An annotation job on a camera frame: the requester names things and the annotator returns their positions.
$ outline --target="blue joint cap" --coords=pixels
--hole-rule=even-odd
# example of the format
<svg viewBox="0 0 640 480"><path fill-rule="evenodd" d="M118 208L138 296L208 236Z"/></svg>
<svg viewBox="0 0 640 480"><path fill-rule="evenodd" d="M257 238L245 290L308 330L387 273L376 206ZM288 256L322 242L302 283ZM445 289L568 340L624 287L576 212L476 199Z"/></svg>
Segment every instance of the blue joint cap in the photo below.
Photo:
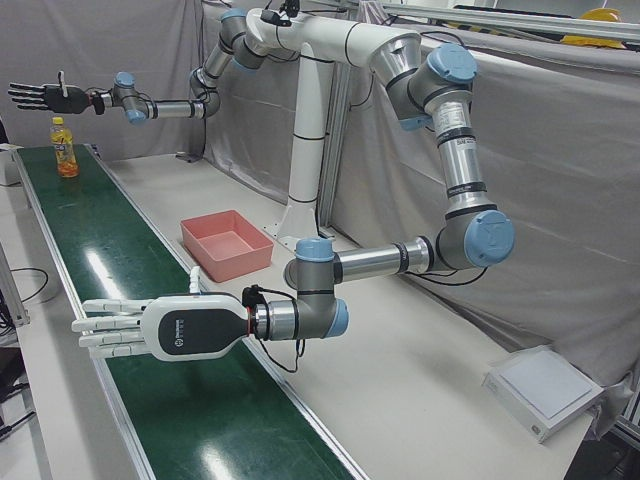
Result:
<svg viewBox="0 0 640 480"><path fill-rule="evenodd" d="M471 83L478 64L469 51L455 43L443 43L427 55L429 68L452 83Z"/></svg>
<svg viewBox="0 0 640 480"><path fill-rule="evenodd" d="M489 267L509 256L515 243L511 220L498 210L476 215L464 234L464 253L477 267Z"/></svg>
<svg viewBox="0 0 640 480"><path fill-rule="evenodd" d="M400 127L405 132L411 132L413 130L418 130L419 128L430 126L433 128L433 118L429 115L420 115L418 117L405 118L404 120L400 120Z"/></svg>
<svg viewBox="0 0 640 480"><path fill-rule="evenodd" d="M344 300L336 298L336 315L333 317L333 323L329 327L329 331L323 338L339 337L347 331L349 326L349 311Z"/></svg>
<svg viewBox="0 0 640 480"><path fill-rule="evenodd" d="M311 237L298 240L296 258L307 262L332 262L333 246L328 238Z"/></svg>
<svg viewBox="0 0 640 480"><path fill-rule="evenodd" d="M246 16L247 16L247 12L245 12L241 8L232 8L224 12L222 15L220 15L220 21L226 20L227 18L231 18L231 17L246 17Z"/></svg>
<svg viewBox="0 0 640 480"><path fill-rule="evenodd" d="M245 67L240 62L238 62L235 58L231 59L231 63L233 64L234 67L236 67L239 70L242 70L245 73L250 73L252 75L256 73L256 70L254 70L253 68Z"/></svg>
<svg viewBox="0 0 640 480"><path fill-rule="evenodd" d="M129 72L118 72L115 83L122 88L133 88L136 83L136 77Z"/></svg>
<svg viewBox="0 0 640 480"><path fill-rule="evenodd" d="M124 114L131 125L142 125L147 121L147 116L140 110L127 110Z"/></svg>

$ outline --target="label sticker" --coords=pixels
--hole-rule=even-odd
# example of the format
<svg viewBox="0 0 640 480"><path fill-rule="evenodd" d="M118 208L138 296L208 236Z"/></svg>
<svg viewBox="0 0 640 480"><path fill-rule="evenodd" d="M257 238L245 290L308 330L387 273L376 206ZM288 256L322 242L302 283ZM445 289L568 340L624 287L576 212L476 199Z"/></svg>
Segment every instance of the label sticker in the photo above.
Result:
<svg viewBox="0 0 640 480"><path fill-rule="evenodd" d="M457 150L475 150L476 148L476 140L471 137L456 138L455 142Z"/></svg>
<svg viewBox="0 0 640 480"><path fill-rule="evenodd" d="M459 103L445 103L438 109L435 118L436 131L446 132L453 128L466 127L467 122L464 119L464 110Z"/></svg>

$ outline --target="robot finger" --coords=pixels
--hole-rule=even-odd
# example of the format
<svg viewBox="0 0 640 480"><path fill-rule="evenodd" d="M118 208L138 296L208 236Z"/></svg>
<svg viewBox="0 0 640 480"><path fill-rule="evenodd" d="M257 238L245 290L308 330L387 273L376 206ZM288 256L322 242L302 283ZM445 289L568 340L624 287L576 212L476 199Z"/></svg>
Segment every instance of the robot finger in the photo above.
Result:
<svg viewBox="0 0 640 480"><path fill-rule="evenodd" d="M144 343L130 343L127 345L117 346L105 345L89 348L89 355L91 358L130 357L133 355L144 355L146 353L151 353L151 351Z"/></svg>
<svg viewBox="0 0 640 480"><path fill-rule="evenodd" d="M153 300L113 300L113 299L95 299L87 300L82 304L85 312L122 312L122 313L140 313Z"/></svg>
<svg viewBox="0 0 640 480"><path fill-rule="evenodd" d="M74 332L88 332L92 330L138 328L140 326L140 318L139 315L80 318L71 324L71 330Z"/></svg>
<svg viewBox="0 0 640 480"><path fill-rule="evenodd" d="M127 345L134 342L144 342L140 330L125 330L122 332L93 333L83 335L78 339L81 347L98 347L101 345Z"/></svg>

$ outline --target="silver arm segment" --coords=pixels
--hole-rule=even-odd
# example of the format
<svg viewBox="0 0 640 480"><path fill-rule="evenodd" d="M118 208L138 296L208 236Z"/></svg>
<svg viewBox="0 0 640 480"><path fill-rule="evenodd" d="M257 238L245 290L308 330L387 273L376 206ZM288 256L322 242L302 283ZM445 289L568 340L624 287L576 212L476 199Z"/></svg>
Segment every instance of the silver arm segment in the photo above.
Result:
<svg viewBox="0 0 640 480"><path fill-rule="evenodd" d="M433 122L447 186L446 226L435 242L429 270L486 268L509 256L511 221L487 197L471 128L471 84L477 65L462 46L444 43L418 65L419 52L405 42L378 50L371 62L401 126Z"/></svg>

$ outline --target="plastic bottle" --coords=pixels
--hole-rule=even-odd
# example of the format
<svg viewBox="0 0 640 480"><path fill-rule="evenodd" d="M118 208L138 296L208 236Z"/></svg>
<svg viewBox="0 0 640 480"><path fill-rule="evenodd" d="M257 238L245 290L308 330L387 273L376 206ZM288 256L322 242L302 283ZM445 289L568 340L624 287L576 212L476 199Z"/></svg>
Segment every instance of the plastic bottle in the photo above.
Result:
<svg viewBox="0 0 640 480"><path fill-rule="evenodd" d="M62 117L53 117L51 125L51 143L56 152L58 174L64 178L78 175L78 163L73 153L73 136L71 130L64 126Z"/></svg>

